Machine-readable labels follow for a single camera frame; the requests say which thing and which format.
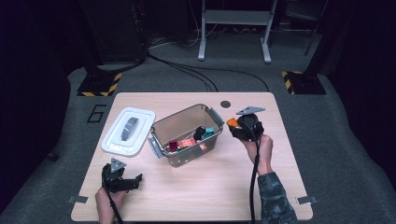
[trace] plastic container lid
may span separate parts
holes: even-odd
[[[121,156],[134,156],[145,143],[154,120],[153,111],[124,108],[102,141],[102,149]]]

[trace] yellow black hazard tape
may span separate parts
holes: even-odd
[[[119,73],[104,83],[101,87],[90,87],[89,84],[85,84],[83,88],[78,89],[78,96],[111,96],[119,85],[122,74]]]
[[[291,81],[290,81],[290,74],[298,74],[298,75],[302,75],[303,72],[299,72],[299,71],[282,71],[282,77],[283,80],[285,81],[286,84],[286,89],[288,90],[289,94],[294,94],[294,89],[291,85]]]

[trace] wooden table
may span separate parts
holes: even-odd
[[[220,103],[229,101],[223,108]],[[120,214],[127,221],[243,221],[250,220],[249,185],[252,162],[238,139],[233,138],[224,124],[216,147],[203,155],[174,168],[163,157],[158,159],[146,141],[133,158],[113,155],[102,150],[101,143],[121,110],[134,107],[152,110],[156,120],[163,119],[196,104],[213,107],[224,121],[238,118],[235,113],[247,106],[264,107],[256,115],[265,133],[274,139],[272,165],[278,174],[297,218],[313,216],[310,204],[297,204],[295,198],[306,196],[303,180],[291,150],[275,97],[268,92],[130,92],[119,93],[109,112],[106,125],[93,154],[91,165],[79,193],[88,197],[86,203],[76,203],[72,212],[75,221],[98,220],[95,192],[101,186],[101,172],[111,158],[127,163],[123,177],[143,174],[139,189],[130,191]],[[259,190],[255,188],[256,218],[261,218]]]

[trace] human hand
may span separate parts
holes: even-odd
[[[122,200],[127,191],[118,191],[117,193],[110,192],[111,199],[113,199],[114,203],[117,206],[117,209],[120,209]],[[114,222],[114,211],[110,206],[110,200],[107,197],[105,189],[103,187],[99,188],[99,190],[95,194],[96,200],[96,210],[99,215],[99,223],[101,224],[111,224]]]
[[[273,169],[271,167],[271,159],[272,159],[272,150],[274,147],[274,140],[266,135],[262,134],[260,139],[258,139],[258,143],[260,146],[260,161],[259,161],[259,166],[257,169],[257,173],[259,175],[265,175],[267,173],[273,172]],[[254,159],[257,155],[257,147],[255,142],[249,142],[245,140],[241,140],[242,144],[244,144],[245,148],[247,149],[247,154],[251,160],[251,162],[254,163]]]

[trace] gray carpet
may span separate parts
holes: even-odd
[[[276,97],[306,191],[319,199],[312,205],[314,217],[306,223],[396,223],[395,191],[383,170],[371,161],[349,130],[345,110],[329,80],[319,76],[326,95],[289,95],[286,90],[281,71],[305,70],[318,40],[310,54],[304,56],[307,43],[306,36],[279,33],[270,48],[271,64],[264,64],[260,36],[255,34],[208,40],[204,62],[197,61],[198,43],[192,47],[169,44],[149,52],[170,62],[238,70],[265,81]],[[209,77],[219,91],[267,91],[252,76],[197,71]],[[73,204],[66,200],[79,192],[118,92],[206,91],[202,81],[152,59],[123,73],[112,96],[77,96],[84,77],[84,69],[69,76],[72,83],[69,107],[61,140],[54,149],[60,159],[42,161],[1,214],[0,223],[73,223],[70,217]],[[96,111],[104,112],[104,116],[100,122],[87,123],[96,105],[99,105]]]

